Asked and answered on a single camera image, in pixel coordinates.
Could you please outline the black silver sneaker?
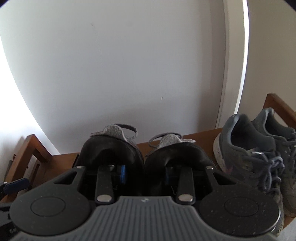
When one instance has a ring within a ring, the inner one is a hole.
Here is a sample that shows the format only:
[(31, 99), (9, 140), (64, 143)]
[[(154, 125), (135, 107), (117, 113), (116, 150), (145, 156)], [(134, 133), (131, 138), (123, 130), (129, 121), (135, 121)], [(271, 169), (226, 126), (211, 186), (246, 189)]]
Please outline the black silver sneaker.
[[(120, 196), (141, 196), (144, 187), (144, 158), (134, 143), (137, 129), (116, 123), (95, 132), (83, 145), (73, 166), (85, 171), (79, 192), (96, 205), (116, 202)], [(120, 168), (126, 165), (125, 183)]]
[(179, 133), (161, 133), (148, 141), (152, 150), (144, 163), (145, 190), (150, 196), (170, 196), (173, 201), (196, 202), (198, 178), (206, 167), (215, 167), (193, 139)]

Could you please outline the grey blue sneaker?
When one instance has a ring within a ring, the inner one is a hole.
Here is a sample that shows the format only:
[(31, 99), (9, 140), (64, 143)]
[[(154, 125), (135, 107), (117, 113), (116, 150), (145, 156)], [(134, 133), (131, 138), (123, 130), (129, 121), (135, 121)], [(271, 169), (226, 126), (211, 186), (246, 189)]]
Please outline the grey blue sneaker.
[(213, 153), (221, 170), (271, 197), (280, 208), (273, 234), (283, 230), (285, 215), (280, 191), (283, 158), (275, 140), (260, 133), (246, 114), (234, 114), (215, 138)]
[(280, 124), (272, 108), (263, 109), (252, 123), (260, 133), (275, 140), (276, 151), (285, 165), (280, 187), (283, 205), (286, 214), (295, 217), (295, 129)]

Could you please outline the brown wooden shoe rack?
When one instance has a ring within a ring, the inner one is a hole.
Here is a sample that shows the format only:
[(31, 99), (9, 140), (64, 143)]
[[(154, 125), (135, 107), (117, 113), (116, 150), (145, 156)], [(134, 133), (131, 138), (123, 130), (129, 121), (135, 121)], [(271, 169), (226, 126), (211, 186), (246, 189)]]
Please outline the brown wooden shoe rack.
[(22, 178), (1, 185), (1, 240), (172, 240), (279, 236), (295, 216), (295, 129), (274, 109), (254, 120), (229, 117), (211, 160), (193, 139), (157, 135), (143, 156), (124, 129), (93, 133), (71, 169), (29, 189)]

